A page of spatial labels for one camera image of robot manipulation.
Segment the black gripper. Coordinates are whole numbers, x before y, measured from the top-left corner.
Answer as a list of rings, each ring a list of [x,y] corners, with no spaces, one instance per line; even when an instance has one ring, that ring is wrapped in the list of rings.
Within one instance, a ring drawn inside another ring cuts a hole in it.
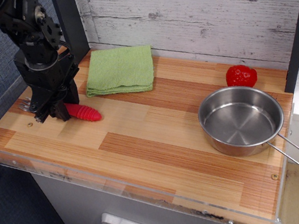
[[[53,53],[48,64],[31,63],[23,52],[17,52],[14,57],[19,73],[32,89],[30,112],[35,114],[35,120],[40,123],[44,123],[48,116],[65,122],[70,119],[70,114],[64,102],[79,104],[74,81],[79,68],[70,48],[62,44],[61,49]]]

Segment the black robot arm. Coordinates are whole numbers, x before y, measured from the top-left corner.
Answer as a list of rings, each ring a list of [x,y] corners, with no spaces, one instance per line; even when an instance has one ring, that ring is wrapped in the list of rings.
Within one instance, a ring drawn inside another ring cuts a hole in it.
[[[70,119],[68,104],[79,104],[74,82],[79,68],[62,29],[39,0],[0,0],[0,30],[19,50],[14,63],[32,90],[26,110],[44,123],[48,116]]]

